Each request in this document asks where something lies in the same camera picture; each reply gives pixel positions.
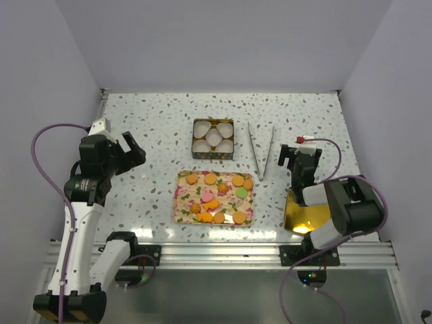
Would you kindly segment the metal tongs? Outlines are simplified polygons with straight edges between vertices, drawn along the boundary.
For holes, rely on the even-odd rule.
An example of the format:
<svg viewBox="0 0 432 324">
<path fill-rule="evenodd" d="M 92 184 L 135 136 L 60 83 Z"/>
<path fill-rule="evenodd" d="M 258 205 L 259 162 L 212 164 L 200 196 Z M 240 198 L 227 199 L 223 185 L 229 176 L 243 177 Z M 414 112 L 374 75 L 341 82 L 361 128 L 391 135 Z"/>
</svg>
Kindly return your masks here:
<svg viewBox="0 0 432 324">
<path fill-rule="evenodd" d="M 246 125 L 252 159 L 256 168 L 256 175 L 258 180 L 262 182 L 266 177 L 270 155 L 273 150 L 275 126 L 272 126 L 267 134 L 261 136 L 256 134 L 256 129 L 252 127 L 249 121 Z"/>
</svg>

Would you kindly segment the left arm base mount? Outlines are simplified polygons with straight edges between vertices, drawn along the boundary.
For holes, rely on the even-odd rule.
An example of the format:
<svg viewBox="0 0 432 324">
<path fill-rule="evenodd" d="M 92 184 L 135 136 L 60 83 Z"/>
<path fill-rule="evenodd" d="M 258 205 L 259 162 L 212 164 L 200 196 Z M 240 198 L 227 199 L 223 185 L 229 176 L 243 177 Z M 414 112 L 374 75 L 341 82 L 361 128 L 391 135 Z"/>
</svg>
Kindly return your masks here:
<svg viewBox="0 0 432 324">
<path fill-rule="evenodd" d="M 138 267 L 158 267 L 162 256 L 162 246 L 158 244 L 139 244 L 126 265 Z"/>
</svg>

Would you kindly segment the round dotted orange cookie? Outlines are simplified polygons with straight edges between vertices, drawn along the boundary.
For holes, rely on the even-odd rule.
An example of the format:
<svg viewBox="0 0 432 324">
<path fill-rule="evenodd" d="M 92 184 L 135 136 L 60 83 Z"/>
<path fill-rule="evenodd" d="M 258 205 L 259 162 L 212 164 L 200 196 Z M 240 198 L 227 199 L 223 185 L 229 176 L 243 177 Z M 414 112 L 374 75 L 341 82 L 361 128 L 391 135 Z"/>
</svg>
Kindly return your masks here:
<svg viewBox="0 0 432 324">
<path fill-rule="evenodd" d="M 208 173 L 205 175 L 204 181 L 205 184 L 211 186 L 217 182 L 217 176 L 214 173 Z"/>
</svg>

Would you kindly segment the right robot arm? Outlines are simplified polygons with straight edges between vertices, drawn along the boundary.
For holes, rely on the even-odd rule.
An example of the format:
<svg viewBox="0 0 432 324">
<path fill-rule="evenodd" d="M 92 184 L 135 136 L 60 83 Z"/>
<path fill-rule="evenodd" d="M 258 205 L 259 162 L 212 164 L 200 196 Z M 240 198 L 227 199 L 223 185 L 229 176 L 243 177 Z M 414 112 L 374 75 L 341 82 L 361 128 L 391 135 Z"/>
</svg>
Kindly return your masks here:
<svg viewBox="0 0 432 324">
<path fill-rule="evenodd" d="M 283 226 L 302 239 L 297 246 L 279 247 L 281 265 L 338 266 L 337 247 L 378 231 L 387 219 L 387 205 L 362 175 L 317 182 L 322 151 L 312 139 L 298 138 L 297 142 L 297 147 L 281 146 L 277 164 L 286 166 L 291 176 Z"/>
</svg>

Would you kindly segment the gold tin lid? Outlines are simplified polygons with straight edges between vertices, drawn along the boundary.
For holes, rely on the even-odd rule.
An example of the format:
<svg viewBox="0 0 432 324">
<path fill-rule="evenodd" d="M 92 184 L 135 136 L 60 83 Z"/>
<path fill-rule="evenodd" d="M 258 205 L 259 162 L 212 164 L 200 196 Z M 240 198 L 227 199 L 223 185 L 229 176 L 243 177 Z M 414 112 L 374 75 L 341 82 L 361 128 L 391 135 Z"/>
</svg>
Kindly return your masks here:
<svg viewBox="0 0 432 324">
<path fill-rule="evenodd" d="M 292 190 L 288 190 L 283 220 L 285 230 L 305 234 L 321 227 L 328 220 L 330 220 L 328 205 L 301 207 L 294 202 Z"/>
</svg>

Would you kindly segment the pink sandwich cookie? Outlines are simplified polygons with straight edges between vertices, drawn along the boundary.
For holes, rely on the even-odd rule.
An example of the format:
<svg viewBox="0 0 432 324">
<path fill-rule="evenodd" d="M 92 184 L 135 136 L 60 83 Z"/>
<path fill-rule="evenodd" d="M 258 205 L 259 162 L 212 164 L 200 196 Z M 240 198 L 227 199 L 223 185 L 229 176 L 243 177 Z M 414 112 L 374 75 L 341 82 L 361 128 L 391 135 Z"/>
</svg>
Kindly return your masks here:
<svg viewBox="0 0 432 324">
<path fill-rule="evenodd" d="M 202 197 L 201 197 L 201 201 L 203 203 L 209 203 L 213 200 L 213 193 L 211 191 L 206 191 L 203 193 Z"/>
</svg>

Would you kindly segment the orange leaf cookie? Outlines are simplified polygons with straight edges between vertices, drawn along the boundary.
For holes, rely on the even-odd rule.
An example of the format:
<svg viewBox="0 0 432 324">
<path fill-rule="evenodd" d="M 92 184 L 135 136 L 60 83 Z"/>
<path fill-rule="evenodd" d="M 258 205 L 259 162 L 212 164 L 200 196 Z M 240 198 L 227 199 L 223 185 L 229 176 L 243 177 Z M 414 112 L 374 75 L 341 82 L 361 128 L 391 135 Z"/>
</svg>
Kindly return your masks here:
<svg viewBox="0 0 432 324">
<path fill-rule="evenodd" d="M 198 182 L 198 176 L 195 173 L 191 173 L 186 177 L 188 184 L 193 185 Z"/>
</svg>

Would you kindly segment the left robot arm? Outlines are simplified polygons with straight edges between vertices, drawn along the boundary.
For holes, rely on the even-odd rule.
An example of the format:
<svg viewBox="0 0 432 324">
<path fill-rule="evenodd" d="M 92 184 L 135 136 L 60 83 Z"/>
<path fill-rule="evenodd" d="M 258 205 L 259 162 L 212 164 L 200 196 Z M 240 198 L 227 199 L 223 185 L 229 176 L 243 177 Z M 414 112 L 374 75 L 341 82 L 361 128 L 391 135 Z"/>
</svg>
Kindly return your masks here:
<svg viewBox="0 0 432 324">
<path fill-rule="evenodd" d="M 33 302 L 33 309 L 54 323 L 100 323 L 115 275 L 123 264 L 139 260 L 136 234 L 113 232 L 97 261 L 91 261 L 112 178 L 146 161 L 145 151 L 131 133 L 122 136 L 129 151 L 106 131 L 85 136 L 75 164 L 80 173 L 73 173 L 59 191 L 65 202 L 65 224 L 57 264 L 47 291 Z"/>
</svg>

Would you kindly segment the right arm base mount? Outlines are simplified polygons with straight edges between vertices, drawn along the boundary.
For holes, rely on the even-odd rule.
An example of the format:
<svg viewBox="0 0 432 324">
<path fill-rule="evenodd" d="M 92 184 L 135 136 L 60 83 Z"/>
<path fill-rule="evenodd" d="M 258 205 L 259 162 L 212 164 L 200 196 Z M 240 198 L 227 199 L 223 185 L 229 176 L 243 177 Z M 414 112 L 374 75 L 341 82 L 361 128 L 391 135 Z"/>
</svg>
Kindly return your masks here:
<svg viewBox="0 0 432 324">
<path fill-rule="evenodd" d="M 312 249 L 306 251 L 300 245 L 281 245 L 279 246 L 279 259 L 282 267 L 290 267 L 302 259 L 306 259 L 298 266 L 307 267 L 337 267 L 341 265 L 337 248 L 327 252 Z"/>
</svg>

